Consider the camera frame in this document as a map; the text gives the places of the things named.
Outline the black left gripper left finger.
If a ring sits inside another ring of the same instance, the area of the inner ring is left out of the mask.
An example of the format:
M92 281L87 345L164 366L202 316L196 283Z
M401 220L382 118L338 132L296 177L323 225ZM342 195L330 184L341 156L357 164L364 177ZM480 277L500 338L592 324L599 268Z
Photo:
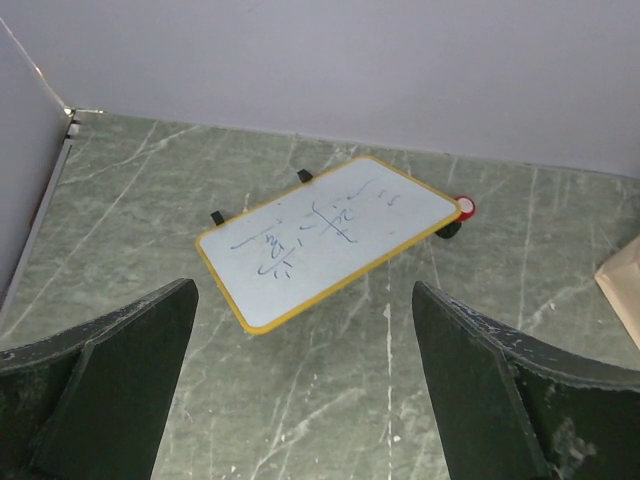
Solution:
M1 353L4 479L148 479L199 293L178 279Z

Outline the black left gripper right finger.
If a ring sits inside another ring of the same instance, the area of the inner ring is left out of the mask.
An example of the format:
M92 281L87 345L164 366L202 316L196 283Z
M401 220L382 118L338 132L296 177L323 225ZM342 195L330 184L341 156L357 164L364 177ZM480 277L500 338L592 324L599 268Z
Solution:
M639 374L531 337L417 282L412 313L453 479L635 479Z

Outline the checkered paper bag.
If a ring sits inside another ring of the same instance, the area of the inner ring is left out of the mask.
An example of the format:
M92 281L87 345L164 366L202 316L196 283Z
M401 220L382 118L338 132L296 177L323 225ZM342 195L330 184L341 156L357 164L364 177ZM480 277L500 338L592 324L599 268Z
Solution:
M605 261L594 278L634 344L639 347L639 237Z

